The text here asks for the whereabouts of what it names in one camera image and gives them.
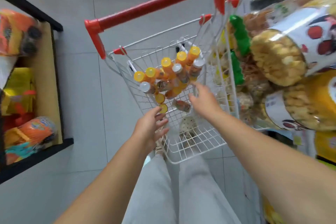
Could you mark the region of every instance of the person's right hand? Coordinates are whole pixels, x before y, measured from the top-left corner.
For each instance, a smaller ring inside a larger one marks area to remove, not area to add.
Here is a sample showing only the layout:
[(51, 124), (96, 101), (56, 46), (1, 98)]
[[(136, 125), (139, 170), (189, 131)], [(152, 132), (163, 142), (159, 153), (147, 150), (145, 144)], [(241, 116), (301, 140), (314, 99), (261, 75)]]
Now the person's right hand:
[(208, 86), (202, 85), (199, 82), (192, 82), (198, 90), (198, 97), (189, 93), (189, 100), (195, 111), (205, 119), (211, 117), (214, 112), (221, 110), (214, 94), (210, 91)]

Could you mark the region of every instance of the forearm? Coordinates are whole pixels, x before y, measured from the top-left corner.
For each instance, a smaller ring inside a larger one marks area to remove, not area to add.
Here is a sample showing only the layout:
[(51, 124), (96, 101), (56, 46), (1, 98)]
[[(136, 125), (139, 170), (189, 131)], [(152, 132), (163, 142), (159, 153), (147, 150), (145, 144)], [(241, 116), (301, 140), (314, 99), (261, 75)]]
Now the forearm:
[(288, 223), (322, 223), (334, 215), (335, 172), (223, 111), (208, 120)]
[(55, 224), (121, 223), (146, 158), (144, 152), (137, 138), (126, 141)]

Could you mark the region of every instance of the person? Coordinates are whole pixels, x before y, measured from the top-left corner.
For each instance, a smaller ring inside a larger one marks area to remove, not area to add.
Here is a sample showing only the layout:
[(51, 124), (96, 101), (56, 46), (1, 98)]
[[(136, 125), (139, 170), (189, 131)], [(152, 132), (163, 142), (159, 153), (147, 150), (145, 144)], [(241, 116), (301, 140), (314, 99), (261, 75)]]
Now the person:
[[(189, 96), (194, 110), (226, 140), (286, 223), (336, 220), (335, 171), (230, 116), (207, 86), (194, 84), (199, 92)], [(162, 149), (141, 171), (168, 132), (159, 111), (137, 121), (132, 136), (55, 224), (177, 223)], [(200, 156), (180, 164), (179, 193), (179, 223), (240, 223)]]

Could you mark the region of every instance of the leg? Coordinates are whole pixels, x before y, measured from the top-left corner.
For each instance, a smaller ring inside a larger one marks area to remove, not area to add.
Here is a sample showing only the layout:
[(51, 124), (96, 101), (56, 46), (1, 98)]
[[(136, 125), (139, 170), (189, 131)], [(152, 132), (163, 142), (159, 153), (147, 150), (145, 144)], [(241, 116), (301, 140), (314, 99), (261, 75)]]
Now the leg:
[(241, 224), (201, 156), (180, 164), (179, 192), (180, 224)]
[(160, 154), (156, 154), (140, 173), (122, 222), (129, 223), (176, 223), (170, 176)]

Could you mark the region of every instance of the person's right arm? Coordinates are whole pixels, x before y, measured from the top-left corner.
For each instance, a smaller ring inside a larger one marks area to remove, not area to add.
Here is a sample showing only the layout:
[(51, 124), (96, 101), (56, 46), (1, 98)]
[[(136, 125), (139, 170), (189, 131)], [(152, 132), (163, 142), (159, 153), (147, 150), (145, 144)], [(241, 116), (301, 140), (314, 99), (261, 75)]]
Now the person's right arm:
[(286, 223), (336, 222), (336, 172), (221, 110), (207, 86), (195, 83), (195, 111), (214, 126)]

